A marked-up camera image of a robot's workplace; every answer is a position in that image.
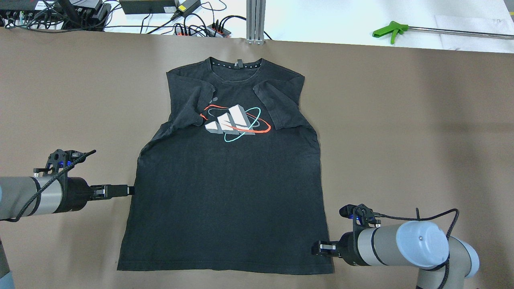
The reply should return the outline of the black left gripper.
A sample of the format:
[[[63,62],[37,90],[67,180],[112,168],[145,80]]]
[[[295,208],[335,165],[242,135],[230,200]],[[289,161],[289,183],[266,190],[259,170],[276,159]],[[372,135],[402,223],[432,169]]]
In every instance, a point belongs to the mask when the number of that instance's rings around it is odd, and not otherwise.
[[[131,185],[93,185],[80,177],[68,177],[66,190],[63,195],[62,212],[77,212],[89,201],[104,200],[108,197],[134,195]]]

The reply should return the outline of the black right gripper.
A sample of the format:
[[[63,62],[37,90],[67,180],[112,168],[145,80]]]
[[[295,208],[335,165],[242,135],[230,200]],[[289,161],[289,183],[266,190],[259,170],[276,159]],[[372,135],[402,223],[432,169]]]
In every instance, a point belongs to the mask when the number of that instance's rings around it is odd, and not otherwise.
[[[353,232],[346,232],[339,241],[314,242],[312,245],[312,255],[332,256],[332,245],[335,246],[333,255],[342,258],[348,265],[353,267],[362,267],[364,265],[364,261],[356,247]]]

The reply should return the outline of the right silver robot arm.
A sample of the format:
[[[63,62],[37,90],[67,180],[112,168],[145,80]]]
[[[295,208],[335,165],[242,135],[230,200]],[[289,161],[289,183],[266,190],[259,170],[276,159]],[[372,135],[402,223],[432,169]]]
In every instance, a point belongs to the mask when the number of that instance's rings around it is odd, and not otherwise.
[[[342,258],[355,267],[415,267],[418,289],[462,289],[479,270],[477,251],[447,237],[430,221],[365,228],[355,224],[338,241],[316,241],[311,253]]]

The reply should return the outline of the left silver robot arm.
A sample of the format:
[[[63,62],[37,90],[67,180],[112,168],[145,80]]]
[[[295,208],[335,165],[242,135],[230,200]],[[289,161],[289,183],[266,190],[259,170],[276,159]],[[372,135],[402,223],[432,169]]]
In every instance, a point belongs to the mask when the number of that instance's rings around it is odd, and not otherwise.
[[[2,177],[1,220],[22,216],[38,216],[61,212],[76,212],[87,202],[134,194],[129,185],[88,185],[80,177],[64,177],[50,181],[51,176]]]

